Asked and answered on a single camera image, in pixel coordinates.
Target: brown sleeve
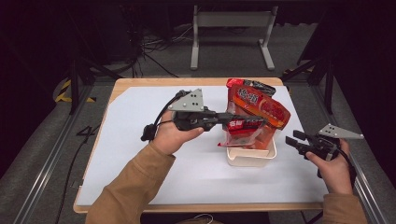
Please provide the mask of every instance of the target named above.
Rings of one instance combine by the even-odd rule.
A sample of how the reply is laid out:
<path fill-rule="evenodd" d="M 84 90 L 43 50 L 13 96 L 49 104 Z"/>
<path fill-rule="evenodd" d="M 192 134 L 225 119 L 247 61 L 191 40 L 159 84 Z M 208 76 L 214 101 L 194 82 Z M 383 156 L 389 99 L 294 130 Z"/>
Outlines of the brown sleeve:
<path fill-rule="evenodd" d="M 358 197 L 351 194 L 326 194 L 323 203 L 323 224 L 367 223 Z"/>
<path fill-rule="evenodd" d="M 93 203 L 86 223 L 140 223 L 140 215 L 155 197 L 175 161 L 152 143 L 145 146 Z"/>

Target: chip bag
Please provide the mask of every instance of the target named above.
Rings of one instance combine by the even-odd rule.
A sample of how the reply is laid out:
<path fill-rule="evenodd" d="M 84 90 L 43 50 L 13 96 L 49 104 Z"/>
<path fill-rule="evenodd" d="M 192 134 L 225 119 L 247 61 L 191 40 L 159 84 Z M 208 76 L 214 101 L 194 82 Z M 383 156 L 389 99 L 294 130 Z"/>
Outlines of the chip bag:
<path fill-rule="evenodd" d="M 256 115 L 267 120 L 254 129 L 239 129 L 234 132 L 230 124 L 223 125 L 226 138 L 221 147 L 243 147 L 248 149 L 266 149 L 276 129 L 283 130 L 290 119 L 290 112 L 280 102 L 271 98 L 275 88 L 260 82 L 230 78 L 227 82 L 227 112 L 236 115 Z"/>

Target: aluminum rail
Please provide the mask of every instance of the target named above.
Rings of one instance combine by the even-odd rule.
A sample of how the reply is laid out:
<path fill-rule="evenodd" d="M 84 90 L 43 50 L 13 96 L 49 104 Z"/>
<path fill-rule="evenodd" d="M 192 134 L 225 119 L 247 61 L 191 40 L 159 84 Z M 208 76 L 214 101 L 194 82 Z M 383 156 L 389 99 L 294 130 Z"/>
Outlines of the aluminum rail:
<path fill-rule="evenodd" d="M 323 110 L 323 113 L 325 114 L 326 118 L 328 121 L 335 125 L 338 126 L 337 121 L 334 116 L 329 115 L 327 112 L 326 106 L 323 103 L 323 93 L 320 90 L 319 86 L 311 86 L 311 91 L 313 92 L 314 96 L 316 97 L 316 100 L 318 101 L 318 104 L 320 105 L 321 109 Z M 384 216 L 384 214 L 381 212 L 378 203 L 375 200 L 375 196 L 373 194 L 373 191 L 371 190 L 371 187 L 367 181 L 366 176 L 363 173 L 363 170 L 361 167 L 358 165 L 357 161 L 354 159 L 352 153 L 350 154 L 350 159 L 352 164 L 355 166 L 357 177 L 355 181 L 355 189 L 358 192 L 359 196 L 361 197 L 361 202 L 363 203 L 363 206 L 365 208 L 365 211 L 369 218 L 371 219 L 372 223 L 374 224 L 388 224 L 388 220 Z"/>
<path fill-rule="evenodd" d="M 20 212 L 15 217 L 15 220 L 13 222 L 14 224 L 28 223 L 30 216 L 35 210 L 35 206 L 37 205 L 38 200 L 41 197 L 41 194 L 43 193 L 48 181 L 50 180 L 52 172 L 59 158 L 62 155 L 62 152 L 64 150 L 64 142 L 70 134 L 70 131 L 78 118 L 78 114 L 81 112 L 81 108 L 84 106 L 85 99 L 89 97 L 91 90 L 92 86 L 84 86 L 81 88 L 81 94 L 79 96 L 79 101 L 81 103 L 76 108 L 75 113 L 67 118 L 64 127 L 61 130 L 61 133 L 52 148 L 51 153 L 47 157 L 43 168 L 38 173 L 35 183 L 33 184 L 28 196 L 26 197 L 26 200 L 23 203 Z"/>

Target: white board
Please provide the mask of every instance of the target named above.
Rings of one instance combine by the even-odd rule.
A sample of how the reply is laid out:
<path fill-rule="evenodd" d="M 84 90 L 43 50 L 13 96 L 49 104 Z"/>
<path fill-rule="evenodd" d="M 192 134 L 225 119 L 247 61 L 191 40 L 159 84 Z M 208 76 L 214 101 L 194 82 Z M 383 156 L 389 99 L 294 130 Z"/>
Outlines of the white board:
<path fill-rule="evenodd" d="M 178 91 L 197 88 L 202 88 L 210 110 L 225 111 L 224 86 L 132 87 L 115 99 L 107 109 L 76 205 L 92 205 L 103 187 L 147 144 L 140 140 L 144 127 Z M 264 167 L 229 165 L 226 148 L 218 147 L 224 132 L 217 125 L 175 154 L 176 162 L 151 204 L 322 202 L 328 191 L 317 178 L 316 166 L 285 143 L 286 135 L 303 130 L 286 87 L 276 87 L 273 98 L 291 113 L 288 125 L 274 136 L 273 160 Z"/>

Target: person's left hand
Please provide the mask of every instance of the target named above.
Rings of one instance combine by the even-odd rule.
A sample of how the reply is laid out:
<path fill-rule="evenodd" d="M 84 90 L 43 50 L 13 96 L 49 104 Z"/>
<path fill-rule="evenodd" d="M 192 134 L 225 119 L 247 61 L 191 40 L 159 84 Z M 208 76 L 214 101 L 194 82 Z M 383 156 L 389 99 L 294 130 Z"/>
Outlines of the person's left hand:
<path fill-rule="evenodd" d="M 172 120 L 172 111 L 167 110 L 161 117 L 161 122 Z M 178 151 L 181 146 L 204 132 L 203 128 L 196 128 L 189 131 L 180 131 L 174 122 L 160 124 L 158 132 L 152 140 L 153 144 L 166 155 L 171 155 Z"/>
<path fill-rule="evenodd" d="M 347 141 L 340 139 L 340 144 L 341 149 L 349 156 L 350 149 Z M 325 161 L 310 151 L 306 153 L 306 157 L 319 168 L 330 193 L 353 193 L 348 163 L 341 154 L 332 161 Z"/>

